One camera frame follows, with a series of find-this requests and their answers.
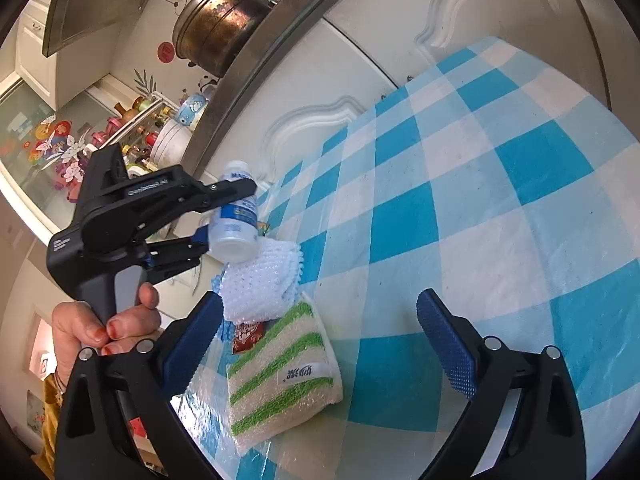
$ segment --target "human hand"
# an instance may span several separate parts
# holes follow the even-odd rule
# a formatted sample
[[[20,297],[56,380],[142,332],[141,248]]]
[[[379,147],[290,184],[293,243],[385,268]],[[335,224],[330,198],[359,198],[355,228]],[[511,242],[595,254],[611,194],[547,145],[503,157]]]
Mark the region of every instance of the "human hand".
[[[158,292],[150,283],[138,290],[140,304],[116,314],[105,328],[82,301],[60,303],[51,316],[58,377],[66,386],[82,346],[99,348],[102,355],[128,352],[141,339],[159,336]]]

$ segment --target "green stripe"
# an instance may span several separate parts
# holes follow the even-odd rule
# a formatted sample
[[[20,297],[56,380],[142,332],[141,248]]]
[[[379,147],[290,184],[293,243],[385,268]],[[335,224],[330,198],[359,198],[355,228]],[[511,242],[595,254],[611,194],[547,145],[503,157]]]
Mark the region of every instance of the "green stripe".
[[[307,348],[320,347],[324,348],[322,343],[322,336],[318,332],[309,332],[300,337],[295,343],[289,346],[285,351],[265,366],[260,373],[254,375],[251,379],[245,382],[240,388],[238,388],[229,397],[229,403],[233,406],[238,400],[242,399],[250,391],[255,390],[265,380],[271,377],[274,373],[284,367],[293,358],[300,355]]]
[[[295,320],[303,316],[312,316],[313,311],[311,310],[311,306],[308,303],[301,302],[295,306],[292,306],[287,313],[282,317],[282,319],[273,325],[267,333],[264,335],[260,341],[256,343],[256,345],[249,350],[247,353],[243,354],[241,358],[238,359],[234,364],[232,364],[226,371],[227,377],[232,377],[238,373],[240,368],[242,368],[245,364],[247,364],[251,359],[255,357],[255,355],[264,348],[264,346],[274,339],[280,332],[284,330],[287,325],[290,325]]]
[[[334,379],[331,377],[320,377],[318,379],[305,381],[304,383],[294,384],[292,387],[288,388],[273,400],[265,402],[253,413],[250,413],[235,424],[232,424],[231,434],[233,436],[238,436],[239,434],[244,433],[249,428],[257,426],[261,422],[267,420],[270,416],[277,415],[283,412],[284,410],[298,402],[300,399],[302,399],[304,396],[306,396],[306,394],[308,394],[312,390],[315,390],[320,386],[331,386],[332,384],[334,384]]]

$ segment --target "pot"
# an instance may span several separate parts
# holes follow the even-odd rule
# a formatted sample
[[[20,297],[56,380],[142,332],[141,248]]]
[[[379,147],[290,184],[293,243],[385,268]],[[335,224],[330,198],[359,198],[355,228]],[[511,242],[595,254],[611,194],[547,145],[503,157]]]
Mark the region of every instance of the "pot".
[[[191,0],[175,23],[176,56],[222,77],[273,5],[269,0]]]

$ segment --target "table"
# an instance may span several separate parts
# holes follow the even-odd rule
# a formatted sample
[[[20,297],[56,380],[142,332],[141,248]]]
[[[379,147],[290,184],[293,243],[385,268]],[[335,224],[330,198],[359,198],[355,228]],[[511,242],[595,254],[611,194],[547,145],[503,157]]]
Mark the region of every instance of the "table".
[[[432,287],[483,336],[561,349],[594,476],[640,409],[638,182],[637,141],[576,83],[497,38],[464,48],[258,199],[302,247],[343,402],[240,458],[214,339],[178,415],[226,478],[417,478],[465,405],[416,319]]]

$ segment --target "white bottle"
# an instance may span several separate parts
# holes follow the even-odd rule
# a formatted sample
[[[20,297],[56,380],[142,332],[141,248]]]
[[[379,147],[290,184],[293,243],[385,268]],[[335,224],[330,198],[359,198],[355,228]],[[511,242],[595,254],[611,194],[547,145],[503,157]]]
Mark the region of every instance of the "white bottle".
[[[249,166],[242,160],[232,160],[220,180],[240,178],[251,178]],[[255,195],[214,209],[209,223],[209,254],[225,264],[254,258],[258,253],[257,220]]]

